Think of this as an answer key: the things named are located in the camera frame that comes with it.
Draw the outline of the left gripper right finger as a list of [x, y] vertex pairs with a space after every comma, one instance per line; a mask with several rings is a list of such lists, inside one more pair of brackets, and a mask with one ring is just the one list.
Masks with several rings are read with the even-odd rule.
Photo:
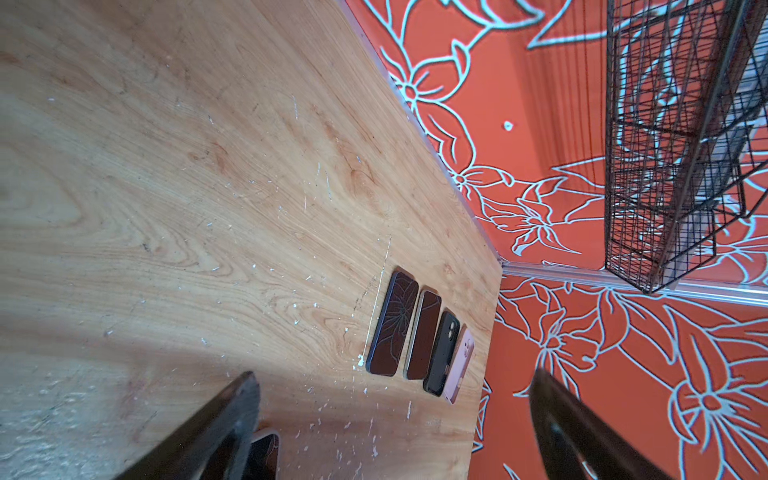
[[542, 463], [549, 479], [667, 479], [657, 467], [584, 405], [548, 371], [538, 368], [528, 392]]

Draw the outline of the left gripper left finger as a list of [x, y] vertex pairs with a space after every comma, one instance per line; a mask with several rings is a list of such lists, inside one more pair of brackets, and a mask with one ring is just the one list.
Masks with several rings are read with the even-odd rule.
[[260, 385], [235, 378], [119, 479], [240, 479], [258, 421]]

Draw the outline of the phone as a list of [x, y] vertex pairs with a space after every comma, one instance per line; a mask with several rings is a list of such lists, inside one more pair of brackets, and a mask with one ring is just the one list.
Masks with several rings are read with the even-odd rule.
[[424, 287], [416, 305], [413, 331], [404, 369], [404, 376], [407, 380], [426, 378], [441, 307], [442, 298], [437, 291], [430, 287]]
[[243, 480], [276, 480], [280, 461], [280, 435], [272, 428], [256, 431], [243, 471]]
[[397, 372], [418, 293], [418, 282], [406, 271], [395, 269], [365, 362], [370, 374], [392, 377]]

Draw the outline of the pink phone case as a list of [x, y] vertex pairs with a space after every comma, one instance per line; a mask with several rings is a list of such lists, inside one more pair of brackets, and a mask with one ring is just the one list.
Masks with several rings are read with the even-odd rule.
[[442, 398], [450, 404], [455, 404], [462, 381], [468, 369], [475, 349], [475, 340], [471, 330], [464, 325], [457, 339], [456, 348], [449, 365]]

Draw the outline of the dark phone case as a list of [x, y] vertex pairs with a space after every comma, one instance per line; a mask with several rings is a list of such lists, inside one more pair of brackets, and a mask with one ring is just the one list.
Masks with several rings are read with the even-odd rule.
[[423, 380], [423, 389], [427, 393], [434, 396], [442, 394], [460, 329], [461, 322], [454, 313], [444, 310], [432, 349], [429, 371]]

